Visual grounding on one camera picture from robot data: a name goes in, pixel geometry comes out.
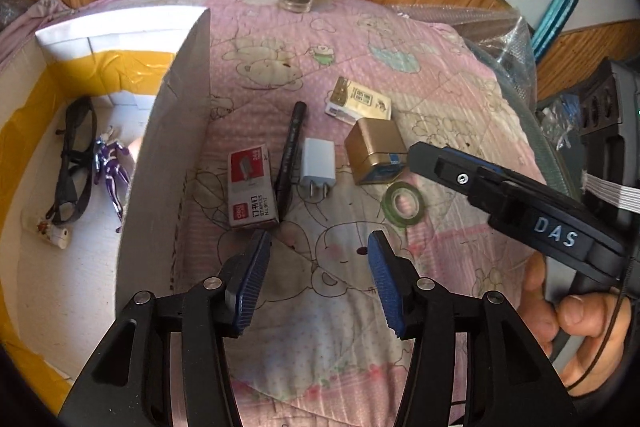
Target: pink quilt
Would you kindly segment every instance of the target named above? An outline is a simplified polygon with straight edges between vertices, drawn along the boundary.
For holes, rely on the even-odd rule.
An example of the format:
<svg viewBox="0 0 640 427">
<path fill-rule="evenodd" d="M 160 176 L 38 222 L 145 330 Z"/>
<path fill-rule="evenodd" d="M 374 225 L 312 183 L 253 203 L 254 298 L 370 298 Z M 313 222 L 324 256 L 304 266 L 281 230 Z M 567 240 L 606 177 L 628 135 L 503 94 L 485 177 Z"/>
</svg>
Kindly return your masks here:
<svg viewBox="0 0 640 427">
<path fill-rule="evenodd" d="M 495 75 L 452 28 L 396 16 L 361 0 L 318 0 L 308 14 L 276 0 L 104 0 L 104 9 L 196 4 L 211 10 L 211 120 L 190 184 L 180 286 L 217 272 L 246 243 L 226 217 L 226 158 L 266 143 L 277 170 L 294 103 L 308 105 L 303 136 L 335 142 L 337 185 L 327 198 L 293 190 L 273 230 L 271 263 L 251 327 L 226 341 L 245 426 L 383 427 L 393 424 L 412 352 L 386 326 L 366 256 L 382 229 L 420 274 L 450 291 L 497 289 L 518 304 L 530 251 L 486 225 L 465 198 L 410 173 L 427 204 L 422 222 L 390 224 L 385 186 L 353 184 L 343 147 L 350 127 L 324 104 L 338 76 L 392 99 L 407 146 L 449 144 L 542 180 Z M 458 340 L 453 401 L 465 397 L 465 339 Z M 462 413 L 454 407 L 452 419 Z"/>
</svg>

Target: red and white box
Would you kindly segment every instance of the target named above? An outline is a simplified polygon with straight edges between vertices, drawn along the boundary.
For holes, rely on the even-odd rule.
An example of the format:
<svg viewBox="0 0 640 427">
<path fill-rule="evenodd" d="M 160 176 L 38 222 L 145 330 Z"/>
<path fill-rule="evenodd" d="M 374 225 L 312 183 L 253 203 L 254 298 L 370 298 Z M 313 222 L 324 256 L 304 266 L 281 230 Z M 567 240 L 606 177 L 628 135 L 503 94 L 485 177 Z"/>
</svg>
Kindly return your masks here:
<svg viewBox="0 0 640 427">
<path fill-rule="evenodd" d="M 278 223 L 266 145 L 232 152 L 227 163 L 229 225 L 263 228 Z"/>
</svg>

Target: human hand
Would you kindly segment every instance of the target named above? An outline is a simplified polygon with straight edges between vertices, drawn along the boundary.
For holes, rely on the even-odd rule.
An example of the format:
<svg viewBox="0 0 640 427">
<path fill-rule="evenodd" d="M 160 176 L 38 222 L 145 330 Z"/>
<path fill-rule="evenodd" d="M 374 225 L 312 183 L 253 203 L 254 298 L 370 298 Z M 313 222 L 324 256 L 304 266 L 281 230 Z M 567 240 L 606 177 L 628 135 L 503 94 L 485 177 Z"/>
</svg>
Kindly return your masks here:
<svg viewBox="0 0 640 427">
<path fill-rule="evenodd" d="M 544 281 L 545 259 L 541 253 L 535 252 L 527 261 L 518 313 L 547 356 L 551 354 L 551 341 L 558 334 L 559 328 L 569 335 L 585 336 L 576 355 L 560 372 L 562 383 L 568 387 L 575 383 L 593 362 L 609 327 L 618 297 L 606 293 L 570 295 L 554 309 L 543 297 Z M 630 322 L 631 304 L 629 299 L 625 298 L 598 362 L 587 377 L 569 391 L 570 395 L 580 396 L 595 391 L 613 374 L 622 359 Z"/>
</svg>

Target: metal screw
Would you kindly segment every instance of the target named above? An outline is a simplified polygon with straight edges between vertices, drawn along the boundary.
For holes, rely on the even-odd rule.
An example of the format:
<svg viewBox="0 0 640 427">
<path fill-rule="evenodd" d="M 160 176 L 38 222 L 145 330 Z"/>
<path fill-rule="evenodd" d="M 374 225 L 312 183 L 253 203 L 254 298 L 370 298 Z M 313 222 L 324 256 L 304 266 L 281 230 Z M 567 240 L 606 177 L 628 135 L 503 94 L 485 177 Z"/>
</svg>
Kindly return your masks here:
<svg viewBox="0 0 640 427">
<path fill-rule="evenodd" d="M 433 280 L 429 279 L 428 277 L 420 277 L 420 279 L 417 280 L 415 285 L 418 286 L 420 290 L 427 290 L 427 291 L 433 290 L 436 287 L 436 283 L 434 283 Z"/>
<path fill-rule="evenodd" d="M 133 295 L 133 302 L 136 304 L 146 304 L 151 300 L 151 293 L 144 290 Z"/>
<path fill-rule="evenodd" d="M 209 277 L 208 279 L 204 280 L 204 283 L 202 283 L 202 285 L 207 290 L 217 290 L 218 288 L 220 288 L 220 286 L 222 286 L 222 279 L 220 279 L 219 277 Z"/>
<path fill-rule="evenodd" d="M 504 302 L 504 295 L 497 291 L 490 291 L 486 294 L 486 299 L 491 304 L 502 304 Z"/>
</svg>

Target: toy figure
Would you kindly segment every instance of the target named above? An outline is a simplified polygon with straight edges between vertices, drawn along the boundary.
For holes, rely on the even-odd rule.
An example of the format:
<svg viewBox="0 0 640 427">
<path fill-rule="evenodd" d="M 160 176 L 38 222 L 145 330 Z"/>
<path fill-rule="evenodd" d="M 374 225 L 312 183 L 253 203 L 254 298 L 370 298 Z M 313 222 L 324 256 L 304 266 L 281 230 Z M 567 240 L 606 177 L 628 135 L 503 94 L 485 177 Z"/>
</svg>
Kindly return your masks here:
<svg viewBox="0 0 640 427">
<path fill-rule="evenodd" d="M 52 244 L 54 247 L 60 248 L 60 250 L 65 250 L 65 248 L 68 247 L 68 244 L 69 244 L 68 229 L 57 227 L 47 219 L 40 220 L 36 228 L 40 237 L 44 241 L 47 241 L 47 243 Z"/>
<path fill-rule="evenodd" d="M 123 207 L 118 199 L 118 192 L 116 189 L 116 178 L 120 178 L 127 186 L 129 185 L 129 175 L 125 168 L 121 165 L 118 159 L 118 151 L 124 155 L 129 155 L 129 149 L 124 147 L 117 140 L 111 140 L 113 135 L 113 127 L 109 126 L 107 132 L 100 134 L 99 138 L 95 141 L 95 180 L 97 185 L 100 181 L 100 176 L 104 174 L 104 182 L 107 185 L 107 192 L 111 198 L 111 203 L 116 210 L 116 214 L 122 222 Z M 116 229 L 116 232 L 120 233 L 122 226 Z"/>
</svg>

